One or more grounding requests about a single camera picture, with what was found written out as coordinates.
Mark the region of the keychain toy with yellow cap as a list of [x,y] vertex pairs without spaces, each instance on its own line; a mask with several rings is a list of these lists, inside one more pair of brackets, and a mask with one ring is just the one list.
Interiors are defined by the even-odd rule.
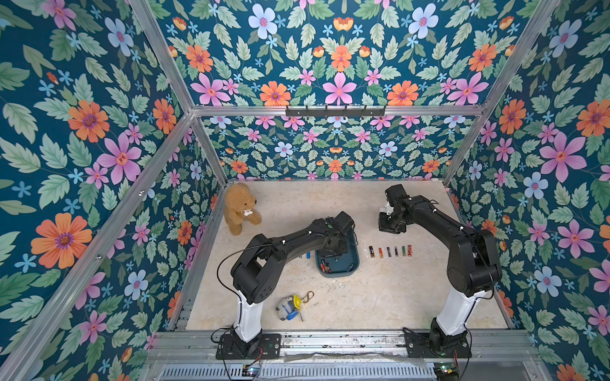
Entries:
[[289,297],[283,298],[276,305],[277,317],[282,322],[291,322],[297,318],[300,321],[305,320],[305,306],[314,298],[315,293],[309,291],[305,296],[300,297],[298,295],[290,295]]

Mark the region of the brown teddy bear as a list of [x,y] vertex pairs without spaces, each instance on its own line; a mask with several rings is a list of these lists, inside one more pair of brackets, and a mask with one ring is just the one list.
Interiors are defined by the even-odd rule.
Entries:
[[224,220],[233,236],[242,232],[244,222],[260,225],[262,218],[256,211],[257,199],[246,184],[233,184],[224,199]]

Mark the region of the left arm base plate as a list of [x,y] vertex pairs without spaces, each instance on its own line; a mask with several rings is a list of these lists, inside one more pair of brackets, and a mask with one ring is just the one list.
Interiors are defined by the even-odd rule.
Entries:
[[224,333],[215,354],[217,360],[274,360],[280,357],[282,336],[260,333],[252,341],[242,341],[236,333]]

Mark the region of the black hook rail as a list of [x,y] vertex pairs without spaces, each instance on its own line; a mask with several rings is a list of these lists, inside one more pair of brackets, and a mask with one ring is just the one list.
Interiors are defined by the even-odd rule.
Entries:
[[384,106],[286,106],[287,117],[381,117],[385,116]]

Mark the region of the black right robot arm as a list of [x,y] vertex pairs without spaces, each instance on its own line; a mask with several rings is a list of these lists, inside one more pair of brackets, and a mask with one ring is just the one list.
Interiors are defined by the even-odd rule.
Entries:
[[446,275],[452,289],[430,324],[430,336],[443,341],[462,338],[473,311],[492,295],[502,277],[494,235],[462,225],[423,196],[386,198],[378,218],[381,232],[400,234],[408,226],[418,225],[448,249]]

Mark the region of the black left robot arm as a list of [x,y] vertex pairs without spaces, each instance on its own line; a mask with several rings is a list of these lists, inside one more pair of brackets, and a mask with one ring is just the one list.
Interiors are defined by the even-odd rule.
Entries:
[[308,252],[326,257],[348,253],[354,221],[345,213],[319,218],[308,227],[281,237],[255,236],[231,268],[239,298],[234,335],[243,343],[256,341],[262,333],[264,301],[275,291],[284,267]]

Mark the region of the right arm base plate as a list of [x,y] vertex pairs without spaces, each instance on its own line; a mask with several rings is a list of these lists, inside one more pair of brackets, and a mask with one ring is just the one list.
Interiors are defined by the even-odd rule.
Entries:
[[403,336],[411,358],[466,359],[471,355],[467,331],[456,336],[446,336],[441,330],[419,333],[404,327]]

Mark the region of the white plush toy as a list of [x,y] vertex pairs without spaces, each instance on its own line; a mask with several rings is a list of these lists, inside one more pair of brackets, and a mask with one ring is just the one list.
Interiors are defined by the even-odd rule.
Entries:
[[390,206],[388,203],[380,208],[380,212],[386,214],[388,217],[393,214],[394,208]]

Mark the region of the teal plastic storage box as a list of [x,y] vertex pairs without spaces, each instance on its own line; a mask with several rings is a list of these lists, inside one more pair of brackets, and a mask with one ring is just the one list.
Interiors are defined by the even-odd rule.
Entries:
[[357,248],[357,236],[352,230],[347,238],[347,251],[337,257],[322,257],[315,252],[316,267],[326,278],[342,278],[351,276],[358,270],[360,257]]

